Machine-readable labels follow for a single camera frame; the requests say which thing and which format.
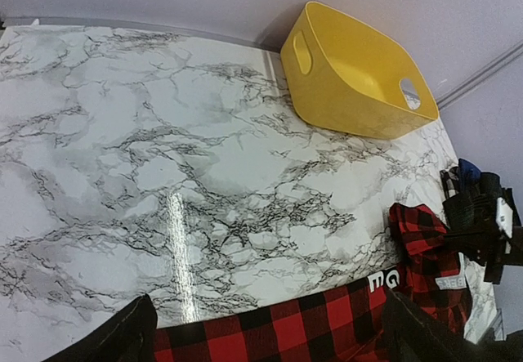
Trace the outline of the dark green plaid skirt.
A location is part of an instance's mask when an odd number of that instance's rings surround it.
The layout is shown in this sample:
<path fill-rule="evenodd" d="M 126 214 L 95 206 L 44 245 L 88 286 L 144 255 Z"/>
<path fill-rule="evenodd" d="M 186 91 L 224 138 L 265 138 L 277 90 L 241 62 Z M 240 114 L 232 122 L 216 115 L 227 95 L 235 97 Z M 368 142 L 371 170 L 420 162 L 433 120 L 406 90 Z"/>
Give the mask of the dark green plaid skirt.
<path fill-rule="evenodd" d="M 503 189 L 498 174 L 482 172 L 479 181 L 465 187 L 443 202 L 446 221 L 454 233 L 464 232 L 473 226 L 494 221 L 498 198 Z"/>

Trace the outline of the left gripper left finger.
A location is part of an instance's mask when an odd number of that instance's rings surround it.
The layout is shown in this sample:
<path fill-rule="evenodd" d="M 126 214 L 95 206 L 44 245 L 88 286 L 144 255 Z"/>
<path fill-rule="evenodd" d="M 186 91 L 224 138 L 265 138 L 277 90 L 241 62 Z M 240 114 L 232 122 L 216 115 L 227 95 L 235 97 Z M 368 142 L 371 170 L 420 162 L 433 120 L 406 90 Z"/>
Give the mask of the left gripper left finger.
<path fill-rule="evenodd" d="M 158 316 L 150 296 L 136 297 L 100 327 L 49 361 L 153 361 Z"/>

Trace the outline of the red black plaid shirt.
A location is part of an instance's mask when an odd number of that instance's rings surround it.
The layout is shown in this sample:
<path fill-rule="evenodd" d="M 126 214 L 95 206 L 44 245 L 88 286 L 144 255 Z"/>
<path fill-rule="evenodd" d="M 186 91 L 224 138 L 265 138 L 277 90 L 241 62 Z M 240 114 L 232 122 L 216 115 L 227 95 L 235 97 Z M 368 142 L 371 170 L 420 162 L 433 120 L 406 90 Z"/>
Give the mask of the red black plaid shirt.
<path fill-rule="evenodd" d="M 386 361 L 387 291 L 403 293 L 453 333 L 472 311 L 460 256 L 444 246 L 449 228 L 426 205 L 395 203 L 391 236 L 404 259 L 347 285 L 237 315 L 161 328 L 156 361 Z"/>

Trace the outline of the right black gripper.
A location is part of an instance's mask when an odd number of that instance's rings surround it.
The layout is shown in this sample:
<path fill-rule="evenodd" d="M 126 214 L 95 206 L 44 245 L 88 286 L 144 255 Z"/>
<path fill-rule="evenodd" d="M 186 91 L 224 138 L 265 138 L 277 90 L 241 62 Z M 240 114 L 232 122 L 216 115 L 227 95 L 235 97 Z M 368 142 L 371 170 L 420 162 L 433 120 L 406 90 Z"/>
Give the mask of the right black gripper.
<path fill-rule="evenodd" d="M 512 236 L 502 235 L 497 228 L 471 228 L 448 233 L 443 244 L 457 249 L 486 250 L 493 246 L 485 267 L 484 281 L 500 284 L 505 266 L 522 267 L 522 221 L 516 209 L 512 188 L 503 188 L 503 198 L 512 209 Z"/>

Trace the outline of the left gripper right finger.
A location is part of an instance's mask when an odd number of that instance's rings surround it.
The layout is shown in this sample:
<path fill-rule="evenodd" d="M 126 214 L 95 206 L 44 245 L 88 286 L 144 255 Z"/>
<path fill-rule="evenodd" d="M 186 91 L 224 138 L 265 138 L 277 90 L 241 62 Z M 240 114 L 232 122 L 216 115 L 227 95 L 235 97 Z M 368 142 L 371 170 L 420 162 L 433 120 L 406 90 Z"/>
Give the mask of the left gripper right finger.
<path fill-rule="evenodd" d="M 478 346 L 450 331 L 404 294 L 390 290 L 383 337 L 391 361 L 509 361 L 499 347 Z"/>

